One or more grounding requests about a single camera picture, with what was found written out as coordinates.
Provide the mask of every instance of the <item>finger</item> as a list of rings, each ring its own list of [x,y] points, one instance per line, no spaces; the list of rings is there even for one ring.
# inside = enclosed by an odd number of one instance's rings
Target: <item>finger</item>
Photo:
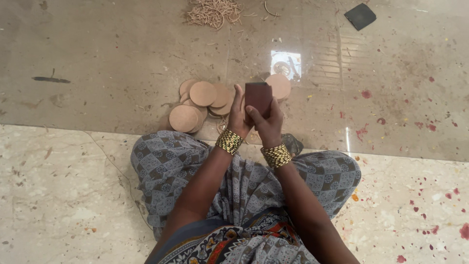
[[[254,107],[250,105],[246,106],[246,112],[248,112],[248,115],[252,118],[252,120],[254,120],[254,123],[256,124],[256,126],[265,122],[265,119],[262,117],[259,111],[255,109]]]
[[[277,98],[273,98],[272,102],[270,103],[270,116],[274,118],[283,118],[283,113],[280,110],[279,101]]]
[[[241,111],[241,102],[242,102],[242,89],[240,85],[234,85],[234,90],[236,94],[234,95],[233,104],[231,109],[235,111]]]

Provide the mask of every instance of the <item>black stain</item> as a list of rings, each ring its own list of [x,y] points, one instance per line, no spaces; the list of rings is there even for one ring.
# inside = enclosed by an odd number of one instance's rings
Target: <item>black stain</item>
[[[35,81],[45,81],[45,82],[53,82],[53,83],[64,83],[64,84],[70,83],[70,81],[66,79],[57,79],[57,78],[49,78],[49,77],[32,77],[31,79]]]

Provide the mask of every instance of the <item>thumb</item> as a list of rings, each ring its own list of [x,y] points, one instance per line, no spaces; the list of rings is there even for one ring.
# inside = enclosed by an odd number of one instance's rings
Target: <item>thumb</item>
[[[249,116],[254,120],[254,123],[256,125],[259,125],[263,122],[265,122],[265,119],[262,117],[262,115],[259,113],[257,109],[255,109],[253,106],[246,106],[246,112],[248,112]]]

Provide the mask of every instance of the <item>pile of wood shavings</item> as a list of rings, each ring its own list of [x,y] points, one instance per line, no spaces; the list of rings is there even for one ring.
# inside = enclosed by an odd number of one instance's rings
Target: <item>pile of wood shavings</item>
[[[217,31],[221,29],[227,19],[230,23],[239,22],[241,25],[241,12],[244,9],[234,0],[190,0],[197,5],[187,12],[187,23],[197,25],[209,25]]]

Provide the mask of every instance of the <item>bangle stack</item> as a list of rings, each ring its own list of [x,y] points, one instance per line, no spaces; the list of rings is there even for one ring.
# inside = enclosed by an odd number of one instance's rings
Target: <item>bangle stack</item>
[[[275,148],[261,148],[261,152],[269,167],[274,169],[287,164],[292,159],[290,152],[287,150],[287,146],[283,143]]]
[[[241,144],[242,138],[228,129],[223,131],[223,133],[218,137],[217,143],[215,143],[216,146],[226,150],[231,155],[235,155]]]

